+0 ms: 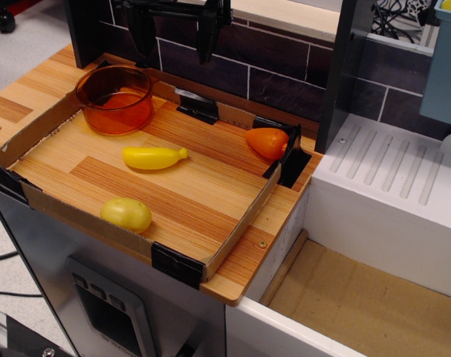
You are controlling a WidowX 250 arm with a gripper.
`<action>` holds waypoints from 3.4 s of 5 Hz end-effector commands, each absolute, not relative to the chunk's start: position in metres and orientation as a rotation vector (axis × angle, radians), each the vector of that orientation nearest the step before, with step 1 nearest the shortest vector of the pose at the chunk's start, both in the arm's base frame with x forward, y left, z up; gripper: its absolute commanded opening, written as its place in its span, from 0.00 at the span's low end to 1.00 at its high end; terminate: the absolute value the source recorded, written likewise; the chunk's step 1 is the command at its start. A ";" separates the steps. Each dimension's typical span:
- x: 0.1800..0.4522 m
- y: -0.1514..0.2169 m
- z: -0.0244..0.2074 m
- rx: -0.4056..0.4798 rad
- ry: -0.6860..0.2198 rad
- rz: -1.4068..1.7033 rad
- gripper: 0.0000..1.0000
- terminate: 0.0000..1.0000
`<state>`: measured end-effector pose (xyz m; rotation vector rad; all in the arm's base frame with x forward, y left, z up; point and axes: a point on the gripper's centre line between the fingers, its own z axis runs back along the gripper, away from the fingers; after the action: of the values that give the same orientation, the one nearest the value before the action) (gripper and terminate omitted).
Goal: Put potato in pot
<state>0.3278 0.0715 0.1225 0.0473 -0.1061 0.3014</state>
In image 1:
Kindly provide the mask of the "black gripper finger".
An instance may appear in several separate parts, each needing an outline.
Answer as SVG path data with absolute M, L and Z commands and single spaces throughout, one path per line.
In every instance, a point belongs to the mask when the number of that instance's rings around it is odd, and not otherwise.
M 156 27 L 150 13 L 151 1 L 125 1 L 125 16 L 136 51 L 148 57 L 155 48 Z
M 199 10 L 196 45 L 200 63 L 212 58 L 221 29 L 232 23 L 231 1 L 206 1 Z

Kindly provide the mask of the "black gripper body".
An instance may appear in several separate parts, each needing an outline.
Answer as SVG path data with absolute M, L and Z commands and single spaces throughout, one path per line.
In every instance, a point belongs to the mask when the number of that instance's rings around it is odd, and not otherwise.
M 114 1 L 115 7 L 122 7 L 126 15 L 139 17 L 175 17 L 199 19 L 210 7 L 206 4 L 192 4 L 179 1 Z

